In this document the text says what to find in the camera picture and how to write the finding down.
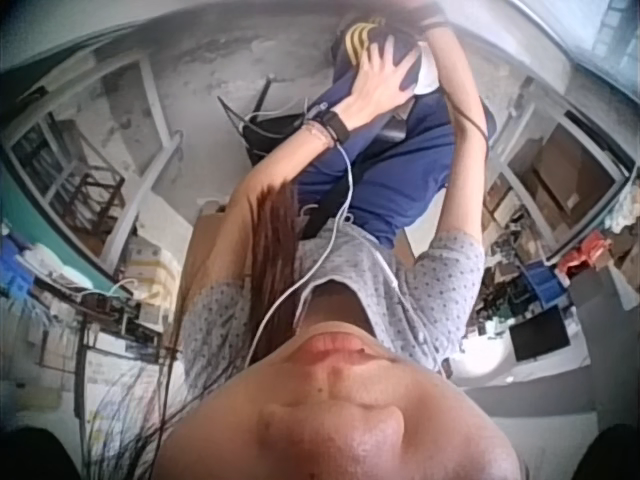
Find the cable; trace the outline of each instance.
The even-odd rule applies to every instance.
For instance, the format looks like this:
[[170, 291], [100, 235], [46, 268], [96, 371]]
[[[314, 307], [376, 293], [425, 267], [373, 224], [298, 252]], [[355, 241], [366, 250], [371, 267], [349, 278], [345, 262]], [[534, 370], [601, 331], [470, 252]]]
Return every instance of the cable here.
[[[486, 147], [487, 147], [486, 148], [486, 153], [485, 153], [485, 162], [486, 162], [486, 159], [489, 157], [489, 138], [487, 136], [487, 133], [473, 119], [471, 119], [465, 112], [463, 112], [460, 107], [458, 107], [458, 105], [451, 99], [451, 97], [449, 96], [448, 92], [444, 88], [442, 89], [442, 91], [444, 92], [445, 96], [449, 100], [449, 102], [450, 102], [451, 106], [454, 108], [454, 110], [456, 110], [456, 112], [458, 112], [465, 120], [467, 120], [469, 123], [471, 123], [471, 125], [473, 125], [476, 128], [476, 130], [478, 130], [478, 132], [482, 135], [482, 138], [484, 139], [484, 141], [486, 143]], [[221, 104], [223, 104], [223, 108], [224, 108], [225, 104], [223, 103], [223, 101], [220, 98], [219, 98], [219, 100], [220, 100]], [[233, 112], [231, 109], [229, 109], [229, 110], [235, 116], [240, 117], [237, 113]], [[331, 252], [331, 249], [333, 248], [333, 245], [334, 245], [336, 237], [337, 237], [338, 228], [340, 227], [340, 225], [342, 223], [344, 223], [344, 220], [345, 220], [345, 218], [347, 216], [349, 205], [351, 204], [351, 198], [353, 196], [353, 174], [352, 174], [352, 171], [351, 171], [351, 162], [349, 161], [349, 156], [344, 151], [344, 148], [339, 143], [336, 143], [336, 148], [340, 151], [340, 153], [344, 157], [345, 163], [347, 165], [347, 179], [348, 179], [348, 183], [349, 183], [349, 191], [347, 193], [347, 199], [346, 199], [344, 205], [338, 211], [338, 214], [336, 216], [336, 220], [335, 220], [335, 223], [333, 225], [333, 231], [331, 233], [331, 240], [329, 241], [329, 245], [327, 246], [327, 249], [324, 251], [324, 253], [320, 256], [320, 258], [318, 259], [316, 264], [307, 272], [307, 274], [304, 277], [302, 277], [298, 282], [293, 284], [271, 306], [271, 308], [269, 309], [269, 311], [265, 315], [264, 319], [260, 323], [260, 325], [258, 327], [258, 330], [256, 332], [256, 336], [253, 339], [253, 343], [251, 344], [251, 348], [249, 349], [249, 354], [248, 354], [247, 359], [245, 361], [245, 365], [244, 365], [245, 369], [249, 367], [249, 364], [251, 362], [251, 358], [253, 357], [255, 349], [257, 348], [257, 345], [258, 345], [258, 341], [260, 340], [260, 336], [262, 335], [262, 333], [264, 331], [264, 328], [267, 325], [267, 322], [271, 319], [271, 317], [273, 316], [274, 312], [278, 309], [278, 307], [280, 305], [282, 305], [282, 303], [289, 297], [289, 295], [291, 295], [293, 292], [295, 292], [300, 286], [305, 284], [315, 274], [315, 272], [320, 268], [320, 266], [324, 263], [324, 261], [326, 260], [327, 256]], [[418, 325], [418, 328], [420, 328], [420, 330], [422, 331], [422, 333], [424, 335], [424, 338], [425, 338], [424, 345], [427, 346], [427, 349], [429, 350], [429, 354], [433, 358], [433, 360], [434, 360], [434, 362], [436, 364], [436, 368], [438, 369], [438, 372], [440, 373], [440, 375], [443, 378], [446, 379], [446, 375], [445, 375], [444, 370], [442, 369], [442, 365], [440, 364], [440, 362], [438, 362], [438, 356], [437, 356], [437, 354], [435, 352], [435, 346], [433, 345], [433, 343], [431, 341], [431, 335], [429, 334], [429, 332], [426, 331], [426, 321], [425, 321], [424, 317], [422, 317], [421, 314], [416, 312], [416, 310], [411, 305], [411, 302], [409, 302], [404, 297], [404, 295], [400, 291], [397, 278], [395, 277], [395, 275], [393, 274], [393, 272], [389, 268], [389, 265], [387, 264], [387, 262], [382, 257], [382, 254], [377, 249], [375, 249], [373, 247], [373, 245], [369, 245], [369, 243], [364, 238], [359, 237], [355, 233], [353, 235], [356, 236], [356, 238], [358, 238], [360, 241], [364, 242], [367, 245], [367, 247], [370, 248], [373, 251], [374, 257], [376, 258], [376, 260], [378, 261], [378, 263], [380, 264], [380, 266], [382, 267], [382, 269], [384, 271], [385, 278], [387, 279], [387, 281], [393, 287], [396, 295], [400, 299], [400, 302], [404, 306], [404, 308], [407, 311], [407, 313], [414, 318], [415, 323]]]
[[138, 286], [138, 280], [136, 280], [135, 278], [125, 278], [123, 280], [120, 280], [118, 283], [116, 283], [113, 287], [111, 287], [111, 289], [108, 292], [103, 292], [102, 290], [95, 290], [95, 289], [89, 289], [89, 290], [84, 290], [83, 292], [80, 293], [73, 293], [73, 295], [77, 295], [78, 296], [78, 300], [82, 299], [82, 297], [84, 297], [85, 295], [89, 295], [90, 293], [99, 293], [100, 295], [104, 295], [105, 297], [120, 297], [120, 295], [116, 294], [116, 290], [121, 287], [122, 285], [125, 285], [127, 283], [133, 283], [134, 286], [133, 288]]
[[245, 361], [245, 365], [244, 365], [245, 369], [248, 368], [249, 363], [251, 363], [251, 358], [253, 357], [256, 347], [258, 346], [258, 341], [260, 340], [260, 336], [262, 335], [262, 332], [264, 331], [264, 328], [266, 327], [267, 322], [271, 319], [271, 317], [273, 316], [274, 312], [278, 309], [278, 307], [282, 305], [282, 302], [284, 302], [289, 297], [289, 295], [295, 292], [301, 285], [304, 285], [307, 281], [309, 281], [309, 279], [316, 273], [316, 271], [324, 263], [327, 256], [331, 252], [331, 249], [333, 248], [333, 244], [336, 241], [336, 237], [338, 235], [338, 227], [344, 222], [344, 219], [347, 216], [349, 205], [351, 204], [351, 197], [353, 196], [353, 174], [351, 172], [351, 162], [349, 161], [349, 156], [347, 155], [347, 152], [344, 151], [344, 148], [342, 148], [342, 145], [340, 145], [339, 143], [336, 143], [336, 148], [340, 151], [340, 153], [344, 157], [345, 163], [347, 165], [347, 178], [349, 180], [349, 192], [347, 193], [347, 199], [344, 202], [344, 205], [338, 211], [338, 215], [336, 216], [335, 223], [333, 224], [333, 232], [331, 233], [331, 240], [329, 241], [329, 245], [327, 246], [327, 249], [324, 251], [324, 253], [320, 256], [316, 264], [311, 268], [311, 270], [309, 270], [304, 277], [302, 277], [295, 284], [293, 284], [286, 292], [284, 292], [280, 296], [280, 298], [276, 300], [276, 302], [271, 306], [271, 308], [265, 315], [264, 319], [260, 323], [260, 326], [258, 327], [258, 331], [256, 332], [256, 336], [253, 339], [253, 343], [251, 344], [251, 348], [249, 349], [249, 355], [247, 356], [247, 360]]
[[[258, 116], [258, 115], [269, 115], [269, 116], [272, 116], [272, 115], [278, 115], [279, 113], [282, 113], [282, 112], [284, 112], [285, 110], [289, 110], [291, 107], [293, 107], [293, 106], [294, 106], [296, 103], [298, 103], [300, 100], [302, 100], [302, 99], [301, 99], [301, 98], [295, 98], [292, 102], [289, 102], [286, 106], [282, 107], [280, 110], [275, 110], [275, 111], [272, 111], [272, 112], [265, 112], [265, 111], [262, 111], [262, 112], [252, 112], [252, 113], [250, 113], [249, 115], [247, 115], [246, 117], [244, 117], [244, 120], [245, 120], [245, 121], [244, 121], [241, 125], [244, 125], [244, 124], [248, 123], [248, 122], [249, 122], [249, 119], [251, 119], [251, 118], [253, 118], [253, 117], [256, 117], [256, 116]], [[309, 101], [308, 97], [305, 97], [305, 98], [304, 98], [304, 113], [305, 113], [305, 114], [307, 113], [307, 102], [308, 102], [308, 101]]]
[[244, 117], [240, 115], [238, 112], [236, 112], [235, 110], [233, 110], [229, 105], [227, 105], [227, 103], [221, 97], [218, 97], [218, 102], [220, 102], [220, 105], [222, 105], [222, 108], [227, 114], [227, 118], [229, 118], [229, 121], [231, 121], [231, 123], [234, 125], [236, 130], [238, 130], [239, 132], [241, 132], [240, 127], [231, 118], [231, 116], [233, 116], [237, 121], [239, 121], [240, 124], [243, 124], [244, 126], [249, 127], [251, 130], [255, 131], [256, 133], [259, 133], [260, 135], [264, 135], [265, 137], [278, 138], [278, 139], [286, 137], [286, 135], [276, 135], [275, 133], [266, 132], [260, 127], [255, 126], [253, 123], [245, 123]]
[[137, 279], [135, 279], [135, 278], [125, 278], [123, 280], [120, 280], [113, 287], [111, 287], [111, 289], [109, 290], [109, 293], [107, 295], [110, 295], [110, 296], [113, 295], [113, 292], [115, 292], [118, 287], [126, 285], [127, 283], [133, 283], [133, 288], [136, 288], [138, 286], [138, 280]]

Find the leg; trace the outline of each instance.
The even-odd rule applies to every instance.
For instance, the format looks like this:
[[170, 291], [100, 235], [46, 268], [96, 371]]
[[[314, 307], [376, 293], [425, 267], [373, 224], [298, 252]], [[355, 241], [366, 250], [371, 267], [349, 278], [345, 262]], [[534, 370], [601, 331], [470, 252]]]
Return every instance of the leg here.
[[[369, 23], [357, 23], [347, 29], [336, 58], [335, 83], [318, 97], [311, 107], [326, 103], [328, 108], [331, 108], [346, 98], [355, 81], [356, 65], [362, 52], [366, 51], [371, 42], [378, 43], [382, 48], [386, 39], [392, 34], [396, 38], [395, 62], [399, 63], [416, 47], [415, 40], [407, 34]], [[408, 88], [412, 83], [415, 83], [420, 71], [420, 64], [420, 60], [418, 60], [412, 67], [403, 86]], [[383, 115], [371, 124], [352, 132], [351, 138], [344, 145], [350, 161], [353, 162], [371, 144], [390, 116], [391, 113]], [[345, 171], [345, 160], [337, 149], [332, 149], [321, 155], [297, 179], [300, 205], [317, 203], [329, 188], [342, 178]]]
[[446, 186], [454, 150], [453, 126], [443, 95], [416, 97], [407, 119], [407, 140], [390, 149], [372, 145], [381, 163], [355, 189], [354, 223], [393, 248], [398, 230], [413, 224]]

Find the teal wall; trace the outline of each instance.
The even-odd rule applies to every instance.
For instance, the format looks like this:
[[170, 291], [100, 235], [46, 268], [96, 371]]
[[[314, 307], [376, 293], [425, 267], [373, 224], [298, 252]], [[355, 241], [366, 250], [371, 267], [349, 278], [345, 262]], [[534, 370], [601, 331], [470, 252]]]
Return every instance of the teal wall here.
[[31, 243], [41, 243], [51, 249], [65, 265], [75, 268], [93, 283], [93, 288], [108, 291], [113, 283], [71, 248], [64, 238], [49, 226], [22, 192], [14, 178], [0, 163], [0, 195], [2, 216], [11, 230]]

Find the black monitor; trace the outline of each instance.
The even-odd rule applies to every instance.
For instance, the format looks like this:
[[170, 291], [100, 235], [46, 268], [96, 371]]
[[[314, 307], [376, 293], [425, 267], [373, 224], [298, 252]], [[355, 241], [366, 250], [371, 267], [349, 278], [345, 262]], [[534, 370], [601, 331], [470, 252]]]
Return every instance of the black monitor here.
[[516, 360], [523, 362], [571, 345], [558, 307], [509, 328]]

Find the mouth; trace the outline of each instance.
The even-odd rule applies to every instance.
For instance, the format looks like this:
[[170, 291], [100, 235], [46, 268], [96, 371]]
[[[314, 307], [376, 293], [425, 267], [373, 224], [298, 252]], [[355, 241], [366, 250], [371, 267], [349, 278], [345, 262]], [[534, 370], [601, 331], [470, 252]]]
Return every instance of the mouth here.
[[286, 363], [303, 366], [364, 365], [374, 361], [390, 360], [373, 352], [360, 337], [345, 332], [313, 335], [302, 342], [285, 359]]

